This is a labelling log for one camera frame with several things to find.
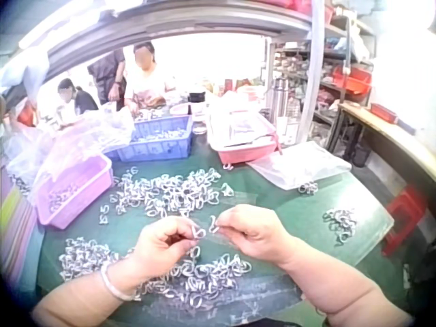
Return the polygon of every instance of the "wooden desk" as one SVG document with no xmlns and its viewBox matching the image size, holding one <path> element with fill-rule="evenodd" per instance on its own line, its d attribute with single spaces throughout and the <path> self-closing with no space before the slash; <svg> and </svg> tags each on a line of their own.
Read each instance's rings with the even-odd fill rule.
<svg viewBox="0 0 436 327">
<path fill-rule="evenodd" d="M 344 159 L 351 159 L 362 128 L 366 127 L 363 137 L 371 148 L 407 183 L 429 197 L 429 208 L 436 215 L 436 155 L 404 129 L 387 123 L 364 107 L 347 103 L 340 104 L 339 107 L 341 117 L 337 121 L 337 129 L 341 128 L 344 116 L 358 123 L 345 150 Z"/>
</svg>

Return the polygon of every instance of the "stainless steel bottle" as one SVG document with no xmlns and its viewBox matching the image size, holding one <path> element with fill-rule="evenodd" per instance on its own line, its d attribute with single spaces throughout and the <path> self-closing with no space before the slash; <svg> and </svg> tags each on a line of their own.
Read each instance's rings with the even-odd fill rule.
<svg viewBox="0 0 436 327">
<path fill-rule="evenodd" d="M 271 123 L 276 127 L 279 136 L 286 135 L 287 127 L 287 97 L 289 81 L 279 77 L 274 80 L 272 88 Z"/>
</svg>

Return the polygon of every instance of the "black shirt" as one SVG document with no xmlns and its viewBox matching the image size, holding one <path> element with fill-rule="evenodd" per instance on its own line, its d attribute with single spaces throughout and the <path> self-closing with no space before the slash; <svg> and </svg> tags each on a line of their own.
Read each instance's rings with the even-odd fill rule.
<svg viewBox="0 0 436 327">
<path fill-rule="evenodd" d="M 109 102 L 108 96 L 110 89 L 115 82 L 118 64 L 123 61 L 125 61 L 123 49 L 118 49 L 88 66 L 88 73 L 95 79 L 98 99 L 100 100 L 101 105 Z M 121 82 L 120 95 L 124 94 L 125 84 L 126 82 L 123 79 Z"/>
<path fill-rule="evenodd" d="M 91 94 L 78 90 L 74 100 L 74 109 L 76 109 L 76 114 L 82 114 L 87 110 L 98 110 L 98 106 Z"/>
</svg>

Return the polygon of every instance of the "ceiling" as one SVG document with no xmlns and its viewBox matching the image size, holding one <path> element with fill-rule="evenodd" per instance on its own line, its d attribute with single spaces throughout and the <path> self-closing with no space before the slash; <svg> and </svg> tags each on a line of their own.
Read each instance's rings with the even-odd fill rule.
<svg viewBox="0 0 436 327">
<path fill-rule="evenodd" d="M 0 13 L 0 67 L 18 49 L 19 41 L 69 0 L 9 0 Z"/>
</svg>

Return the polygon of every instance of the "dark hair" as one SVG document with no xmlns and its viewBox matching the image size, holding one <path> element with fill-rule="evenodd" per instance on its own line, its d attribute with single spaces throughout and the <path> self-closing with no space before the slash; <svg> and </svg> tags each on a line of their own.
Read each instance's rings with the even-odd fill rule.
<svg viewBox="0 0 436 327">
<path fill-rule="evenodd" d="M 150 41 L 144 42 L 144 43 L 137 43 L 134 45 L 134 53 L 141 48 L 147 48 L 150 53 L 153 55 L 153 62 L 155 63 L 155 47 L 153 46 L 153 43 Z"/>
<path fill-rule="evenodd" d="M 73 89 L 73 91 L 76 90 L 76 87 L 74 87 L 73 82 L 69 79 L 66 78 L 65 80 L 62 80 L 59 85 L 57 86 L 57 91 L 59 92 L 62 89 L 68 89 L 69 87 L 71 87 Z"/>
</svg>

